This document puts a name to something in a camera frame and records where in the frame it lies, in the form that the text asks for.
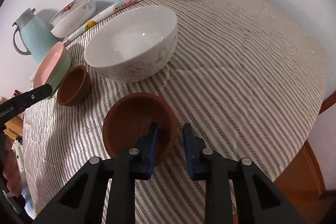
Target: lemon print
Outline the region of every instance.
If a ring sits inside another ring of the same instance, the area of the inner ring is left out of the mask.
[[[93,26],[96,25],[96,24],[97,24],[97,22],[95,22],[95,21],[93,21],[93,20],[89,21],[89,22],[86,23],[86,25],[85,25],[85,30],[87,31],[88,29],[90,29],[91,27],[93,27]]]

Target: round table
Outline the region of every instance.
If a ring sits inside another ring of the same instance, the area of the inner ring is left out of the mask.
[[[172,59],[137,83],[97,74],[83,56],[92,35],[112,17],[144,5],[177,14]],[[24,161],[37,213],[90,157],[109,157],[102,127],[112,105],[130,93],[149,92],[169,103],[180,132],[152,179],[136,181],[136,220],[203,223],[205,183],[188,177],[184,123],[209,148],[233,160],[251,158],[274,181],[307,139],[325,89],[320,43],[262,0],[144,0],[103,20],[67,49],[72,67],[86,66],[92,92],[80,106],[58,105],[56,92],[26,111]]]

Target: fingers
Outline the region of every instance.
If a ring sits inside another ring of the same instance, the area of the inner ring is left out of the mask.
[[[7,181],[7,188],[19,197],[22,192],[22,181],[19,167],[17,165],[16,156],[13,150],[9,150],[6,155],[6,162],[3,169],[3,175]]]
[[[10,150],[6,155],[6,162],[2,173],[5,179],[9,180],[15,172],[18,172],[16,157],[14,151]]]
[[[22,182],[19,173],[15,173],[8,181],[7,188],[11,191],[15,196],[20,196],[22,192]]]
[[[9,151],[9,150],[12,149],[13,142],[14,142],[14,140],[12,140],[11,138],[9,138],[9,137],[6,135],[6,139],[5,139],[5,149],[6,149],[6,151]]]

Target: thermos lid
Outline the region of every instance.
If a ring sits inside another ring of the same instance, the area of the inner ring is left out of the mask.
[[[34,15],[34,12],[35,12],[35,8],[34,9],[30,9],[28,8],[27,10],[25,10],[20,16],[19,18],[13,23],[12,27],[14,25],[17,25],[18,21],[21,21],[20,22],[20,25],[21,25],[21,28],[23,28],[35,15]]]

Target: bowl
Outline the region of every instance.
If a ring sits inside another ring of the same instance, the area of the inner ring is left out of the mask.
[[[33,82],[33,88],[36,89],[48,82],[48,79],[61,65],[66,48],[62,42],[57,42],[41,62]]]
[[[177,44],[177,17],[166,7],[150,5],[117,15],[90,39],[85,61],[116,82],[136,82],[162,69]]]
[[[151,93],[133,93],[118,100],[107,113],[103,124],[103,141],[111,158],[127,151],[146,135],[152,122],[160,127],[155,162],[165,159],[177,137],[177,122],[167,102]]]
[[[83,5],[85,2],[87,2],[87,0],[74,0],[73,2],[69,3],[49,21],[49,24],[55,27],[63,18]]]
[[[71,56],[68,53],[68,51],[66,51],[63,63],[61,64],[59,69],[55,72],[55,74],[50,78],[50,80],[48,80],[48,84],[50,84],[52,87],[53,94],[57,90],[64,76],[69,71],[70,66],[71,66]]]
[[[57,101],[63,106],[76,106],[91,91],[90,76],[83,65],[70,70],[63,78],[57,93]]]
[[[96,11],[95,0],[90,0],[85,2],[76,10],[68,14],[64,19],[62,19],[52,30],[51,33],[58,38],[64,38],[79,27],[81,27],[85,22],[87,22]]]

